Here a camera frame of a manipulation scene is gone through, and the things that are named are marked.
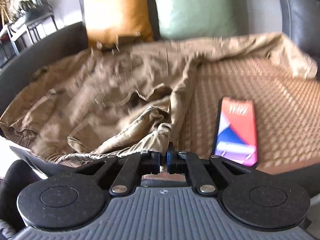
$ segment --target pillow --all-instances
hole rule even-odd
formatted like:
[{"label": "pillow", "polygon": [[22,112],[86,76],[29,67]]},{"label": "pillow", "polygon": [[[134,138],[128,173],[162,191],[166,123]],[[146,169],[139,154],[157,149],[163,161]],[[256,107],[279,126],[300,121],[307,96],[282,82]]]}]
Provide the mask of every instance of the pillow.
[{"label": "pillow", "polygon": [[119,36],[153,41],[147,0],[83,0],[89,47],[112,45]]},{"label": "pillow", "polygon": [[156,0],[156,4],[164,39],[236,34],[232,0]]}]

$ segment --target woven mat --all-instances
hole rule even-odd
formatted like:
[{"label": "woven mat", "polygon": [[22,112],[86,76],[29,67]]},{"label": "woven mat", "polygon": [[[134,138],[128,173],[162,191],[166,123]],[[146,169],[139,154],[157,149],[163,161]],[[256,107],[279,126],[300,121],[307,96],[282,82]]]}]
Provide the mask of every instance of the woven mat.
[{"label": "woven mat", "polygon": [[176,150],[209,157],[218,102],[224,96],[255,103],[259,170],[273,174],[320,162],[320,83],[294,79],[256,58],[198,67]]}]

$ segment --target gray ribbed plate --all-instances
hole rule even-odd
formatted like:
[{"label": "gray ribbed plate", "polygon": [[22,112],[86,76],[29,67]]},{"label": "gray ribbed plate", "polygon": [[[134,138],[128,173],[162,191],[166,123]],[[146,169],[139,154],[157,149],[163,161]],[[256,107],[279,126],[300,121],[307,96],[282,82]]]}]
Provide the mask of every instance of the gray ribbed plate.
[{"label": "gray ribbed plate", "polygon": [[231,220],[214,198],[200,197],[190,187],[138,187],[111,200],[106,211],[83,228],[46,232],[28,227],[16,240],[311,240],[299,227],[279,232],[255,231]]}]

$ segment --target phone screen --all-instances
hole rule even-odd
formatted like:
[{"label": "phone screen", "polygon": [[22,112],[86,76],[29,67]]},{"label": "phone screen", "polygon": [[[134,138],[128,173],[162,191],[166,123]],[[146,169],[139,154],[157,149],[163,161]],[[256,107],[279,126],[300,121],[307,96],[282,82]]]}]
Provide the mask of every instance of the phone screen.
[{"label": "phone screen", "polygon": [[254,105],[250,100],[223,98],[214,154],[252,166],[258,161]]}]

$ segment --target orange pillow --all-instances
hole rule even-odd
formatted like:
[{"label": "orange pillow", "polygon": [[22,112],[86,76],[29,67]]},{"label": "orange pillow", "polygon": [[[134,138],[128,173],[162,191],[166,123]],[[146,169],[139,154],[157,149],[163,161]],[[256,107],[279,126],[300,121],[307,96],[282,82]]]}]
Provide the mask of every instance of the orange pillow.
[{"label": "orange pillow", "polygon": [[112,45],[117,35],[141,34],[143,41],[153,41],[147,0],[83,0],[89,47],[97,41]]}]

